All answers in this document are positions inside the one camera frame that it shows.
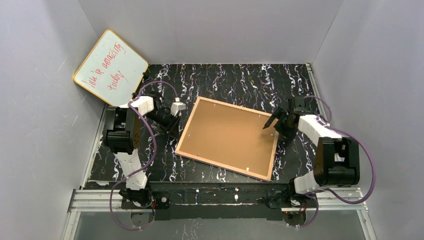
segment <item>whiteboard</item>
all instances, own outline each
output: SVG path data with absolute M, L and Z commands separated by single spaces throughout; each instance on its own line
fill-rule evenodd
M 106 30 L 73 75 L 75 83 L 107 104 L 133 97 L 149 64 L 112 30 Z

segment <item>gray floor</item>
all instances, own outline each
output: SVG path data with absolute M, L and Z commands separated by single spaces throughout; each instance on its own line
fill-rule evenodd
M 132 226 L 128 212 L 116 213 L 121 223 Z M 147 222 L 147 214 L 140 221 Z M 283 221 L 265 219 L 180 219 L 156 221 L 143 231 L 120 228 L 108 212 L 82 212 L 75 239 L 77 240 L 266 240 L 266 239 L 326 239 L 364 240 L 355 210 L 320 211 L 313 224 L 296 230 Z

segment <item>brown tray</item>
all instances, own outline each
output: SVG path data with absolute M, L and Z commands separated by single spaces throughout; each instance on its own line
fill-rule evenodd
M 262 129 L 270 116 L 266 112 L 198 97 L 175 153 L 270 181 L 278 141 L 273 127 Z

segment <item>black marble table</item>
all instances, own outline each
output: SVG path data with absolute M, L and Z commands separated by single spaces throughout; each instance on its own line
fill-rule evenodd
M 150 65 L 149 81 L 162 80 L 175 86 L 180 101 L 186 103 L 179 131 L 184 126 L 198 96 L 272 113 L 279 105 L 287 107 L 288 98 L 313 95 L 305 64 L 165 64 Z M 165 84 L 153 84 L 146 91 L 162 93 L 166 103 L 173 100 L 172 89 Z M 308 107 L 319 112 L 315 100 Z M 224 168 L 194 161 L 174 154 L 178 141 L 169 138 L 153 123 L 157 141 L 157 156 L 147 169 L 149 181 L 192 183 L 248 183 L 260 180 L 234 173 Z M 152 155 L 152 138 L 145 127 L 138 151 L 142 165 Z M 290 143 L 279 142 L 276 149 L 272 182 L 288 183 L 290 179 L 312 170 L 315 147 L 303 133 Z M 116 182 L 123 178 L 120 165 L 109 148 L 99 144 L 89 182 Z

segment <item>marble pattern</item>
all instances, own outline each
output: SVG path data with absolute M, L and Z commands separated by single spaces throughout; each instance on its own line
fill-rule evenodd
M 277 106 L 287 107 L 292 96 L 313 95 L 313 88 L 304 64 L 165 64 L 150 65 L 148 81 L 162 80 L 175 86 L 180 100 L 187 105 L 181 115 L 180 133 L 189 118 L 198 96 L 215 99 L 271 113 Z M 173 91 L 167 85 L 154 84 L 146 91 L 159 91 L 171 103 Z M 318 112 L 315 100 L 307 100 L 311 110 Z M 147 169 L 149 181 L 245 183 L 260 182 L 224 168 L 211 166 L 174 154 L 178 141 L 167 137 L 156 124 L 152 125 L 157 141 L 157 156 Z M 152 138 L 144 127 L 139 157 L 142 165 L 152 155 Z M 279 142 L 271 180 L 288 183 L 291 178 L 312 170 L 315 156 L 313 143 L 299 132 L 288 144 Z M 89 181 L 115 182 L 123 173 L 109 148 L 101 142 L 95 156 Z

